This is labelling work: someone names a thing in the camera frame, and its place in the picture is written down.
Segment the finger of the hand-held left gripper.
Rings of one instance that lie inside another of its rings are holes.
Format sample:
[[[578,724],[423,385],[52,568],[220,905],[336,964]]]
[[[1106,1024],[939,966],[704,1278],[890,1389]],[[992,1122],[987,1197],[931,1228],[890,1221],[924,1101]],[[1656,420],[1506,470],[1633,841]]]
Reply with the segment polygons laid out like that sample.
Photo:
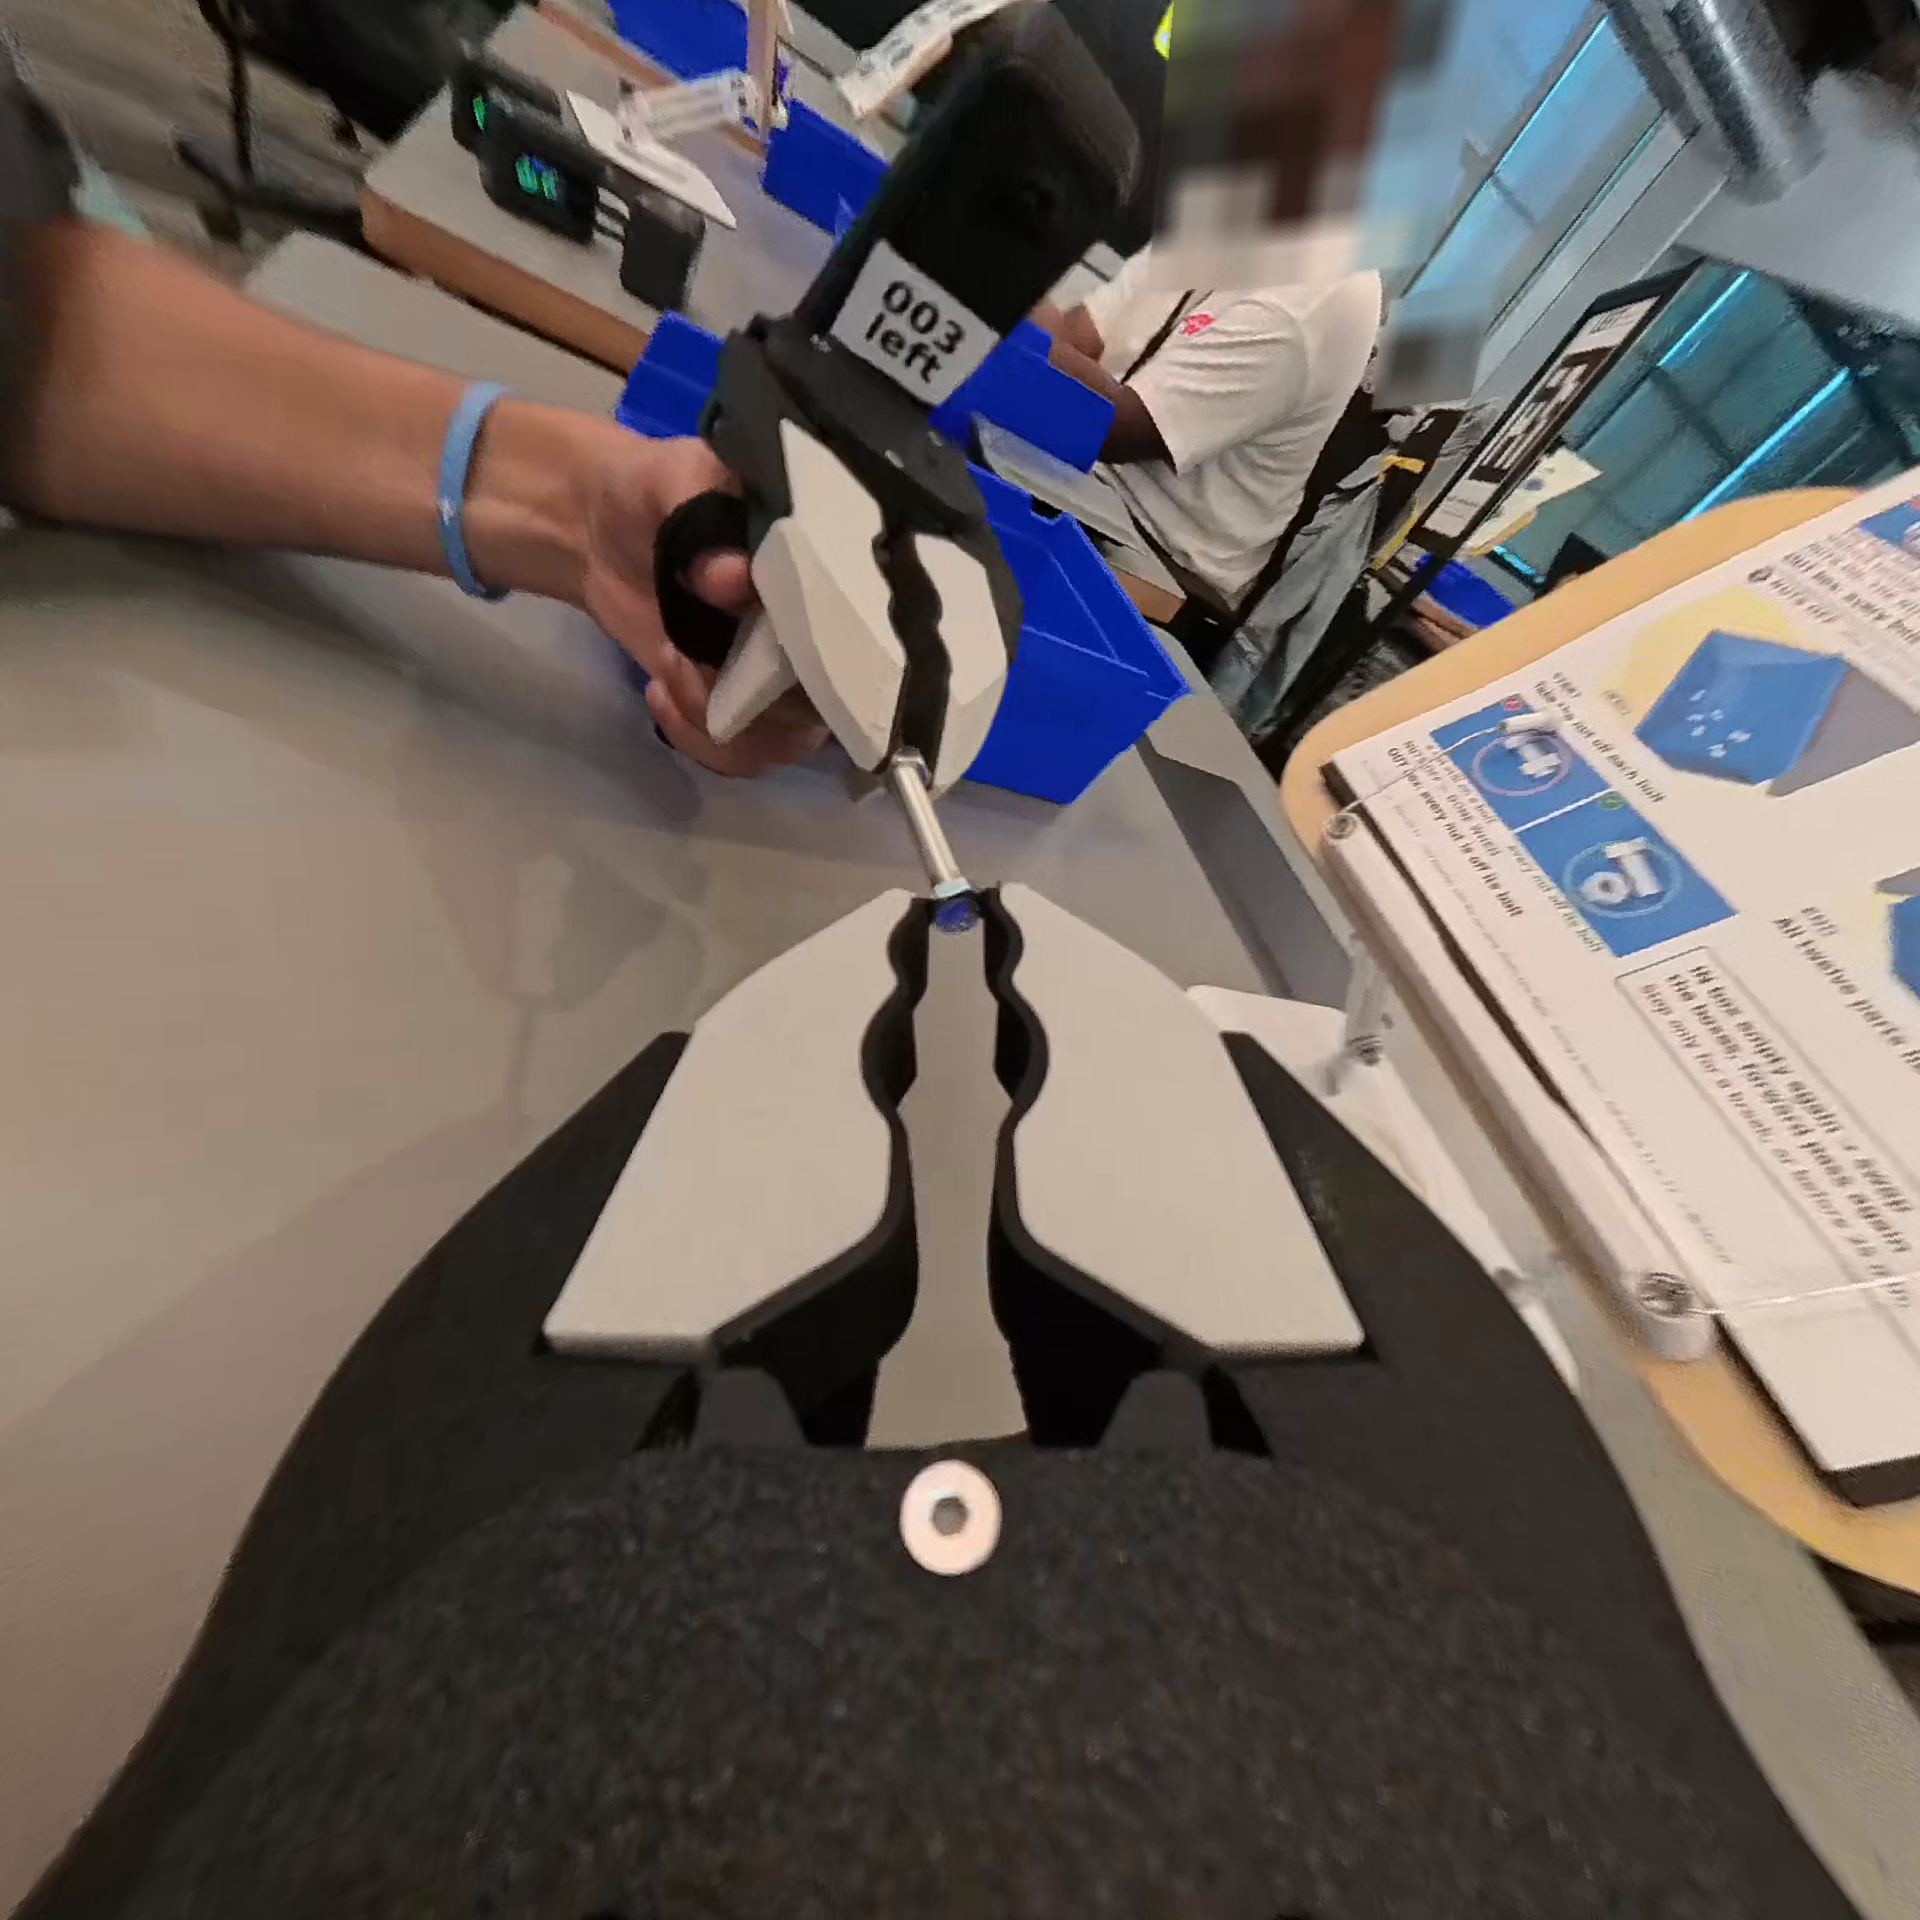
[[[875,777],[896,750],[907,670],[875,558],[880,504],[800,424],[780,424],[780,450],[791,508],[752,556],[746,721],[800,689],[853,765]]]
[[[941,800],[983,752],[1018,657],[1023,597],[994,532],[895,540],[895,629],[906,660],[896,747],[919,757]]]

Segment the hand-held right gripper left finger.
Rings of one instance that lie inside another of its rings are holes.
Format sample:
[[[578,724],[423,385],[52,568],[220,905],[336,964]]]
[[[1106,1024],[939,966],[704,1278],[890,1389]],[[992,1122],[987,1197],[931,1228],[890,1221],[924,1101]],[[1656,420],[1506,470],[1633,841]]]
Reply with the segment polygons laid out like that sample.
[[[900,1107],[928,902],[895,890],[746,976],[689,1032],[556,1304],[548,1352],[869,1394],[919,1294]]]

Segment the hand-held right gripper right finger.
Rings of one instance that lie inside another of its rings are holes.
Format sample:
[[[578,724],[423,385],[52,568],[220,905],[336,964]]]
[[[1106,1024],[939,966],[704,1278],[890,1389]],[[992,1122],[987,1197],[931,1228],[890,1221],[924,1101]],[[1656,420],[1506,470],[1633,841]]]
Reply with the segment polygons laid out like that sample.
[[[1349,1361],[1364,1330],[1228,1035],[1034,890],[983,896],[1008,1096],[989,1298],[1028,1419],[1108,1419],[1157,1371]]]

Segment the silver bolt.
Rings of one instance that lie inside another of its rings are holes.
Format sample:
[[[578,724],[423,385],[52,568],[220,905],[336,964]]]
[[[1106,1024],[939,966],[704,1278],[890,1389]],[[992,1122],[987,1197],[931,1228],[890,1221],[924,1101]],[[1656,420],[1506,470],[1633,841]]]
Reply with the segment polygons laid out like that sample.
[[[962,873],[954,846],[941,828],[924,757],[907,750],[896,752],[884,761],[880,784],[899,806],[928,884],[928,896],[941,902],[972,898],[975,884]]]

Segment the person's left forearm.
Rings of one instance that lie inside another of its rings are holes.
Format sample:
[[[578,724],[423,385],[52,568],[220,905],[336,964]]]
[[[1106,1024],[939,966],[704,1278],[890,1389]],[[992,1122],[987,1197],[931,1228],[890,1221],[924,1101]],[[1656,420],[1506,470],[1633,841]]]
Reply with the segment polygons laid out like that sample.
[[[305,328],[104,225],[5,237],[5,510],[447,571],[453,376]]]

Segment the grey desk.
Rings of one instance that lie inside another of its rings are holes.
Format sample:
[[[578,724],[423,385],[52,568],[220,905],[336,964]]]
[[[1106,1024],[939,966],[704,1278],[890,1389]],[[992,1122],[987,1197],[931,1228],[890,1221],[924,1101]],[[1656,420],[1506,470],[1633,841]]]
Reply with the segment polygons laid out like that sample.
[[[906,877],[826,773],[723,784],[539,601],[328,560],[5,536],[5,1915],[116,1788],[275,1470],[437,1242],[656,1037]],[[1202,700],[962,848],[1185,986],[1337,1002],[1356,941]],[[903,1120],[932,1234],[872,1441],[1015,1432],[979,934]],[[1588,1419],[1770,1785],[1916,1915],[1916,1712],[1639,1364],[1405,1029],[1396,1068],[1540,1278]]]

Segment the person's left hand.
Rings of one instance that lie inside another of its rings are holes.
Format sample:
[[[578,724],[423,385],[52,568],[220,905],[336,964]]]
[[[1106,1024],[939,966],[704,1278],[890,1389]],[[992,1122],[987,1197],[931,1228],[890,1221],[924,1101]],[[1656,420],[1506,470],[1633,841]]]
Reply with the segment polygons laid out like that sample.
[[[661,523],[709,491],[736,482],[697,440],[648,441],[605,419],[503,401],[471,475],[471,562],[491,588],[585,612],[643,673],[669,747],[723,777],[762,777],[817,757],[828,729],[791,690],[731,741],[709,733],[714,673],[668,637],[656,601]]]

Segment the white document stand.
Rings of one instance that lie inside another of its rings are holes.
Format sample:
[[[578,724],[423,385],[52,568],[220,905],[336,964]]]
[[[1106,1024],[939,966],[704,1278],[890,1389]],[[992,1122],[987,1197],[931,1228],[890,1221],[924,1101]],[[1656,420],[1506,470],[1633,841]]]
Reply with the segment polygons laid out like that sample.
[[[1500,1234],[1399,1069],[1385,1061],[1385,987],[1378,976],[1364,974],[1360,1008],[1372,1022],[1357,1033],[1347,1012],[1324,1004],[1220,987],[1192,987],[1189,998],[1223,1035],[1255,1040],[1293,1072],[1448,1225],[1503,1290],[1568,1393],[1579,1397],[1578,1358],[1553,1321],[1538,1268]]]
[[[783,75],[785,4],[743,6],[751,17],[746,70],[658,86],[623,81],[616,108],[576,89],[564,94],[567,116],[599,161],[695,205],[729,230],[736,229],[736,216],[689,155],[689,140],[709,130],[735,138],[760,155],[762,166],[770,132],[785,124],[787,102],[800,100]],[[954,52],[964,33],[1002,11],[1004,2],[932,2],[907,11],[833,83],[849,120],[867,124],[882,116]]]

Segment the black digital timer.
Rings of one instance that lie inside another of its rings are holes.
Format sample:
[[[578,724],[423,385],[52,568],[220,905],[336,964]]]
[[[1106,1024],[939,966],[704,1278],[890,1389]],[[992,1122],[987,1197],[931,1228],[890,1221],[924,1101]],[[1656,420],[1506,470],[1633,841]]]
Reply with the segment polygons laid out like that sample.
[[[617,284],[655,310],[676,313],[689,300],[704,250],[709,219],[701,211],[656,185],[639,184],[625,196]]]
[[[449,81],[449,128],[497,209],[578,246],[625,235],[603,162],[547,83],[466,51]]]

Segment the blue wristband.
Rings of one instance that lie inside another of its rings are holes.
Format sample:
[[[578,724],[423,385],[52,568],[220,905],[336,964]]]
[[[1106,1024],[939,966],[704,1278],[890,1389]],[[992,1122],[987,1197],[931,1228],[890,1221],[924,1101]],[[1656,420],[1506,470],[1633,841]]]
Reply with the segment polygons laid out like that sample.
[[[512,390],[497,381],[474,379],[464,385],[444,426],[435,470],[435,516],[447,576],[466,597],[487,606],[500,604],[509,592],[487,585],[474,568],[466,536],[466,504],[481,441],[491,413],[509,395]]]

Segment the black white marker board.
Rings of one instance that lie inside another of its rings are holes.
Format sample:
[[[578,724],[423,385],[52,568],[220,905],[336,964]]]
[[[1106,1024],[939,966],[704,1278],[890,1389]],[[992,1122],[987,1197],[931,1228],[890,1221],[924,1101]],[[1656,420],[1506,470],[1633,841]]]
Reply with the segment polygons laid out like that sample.
[[[1562,441],[1578,406],[1683,293],[1691,274],[1691,268],[1683,268],[1629,282],[1583,313],[1432,504],[1419,529],[1432,552],[1451,560],[1469,537],[1491,529],[1497,508]]]

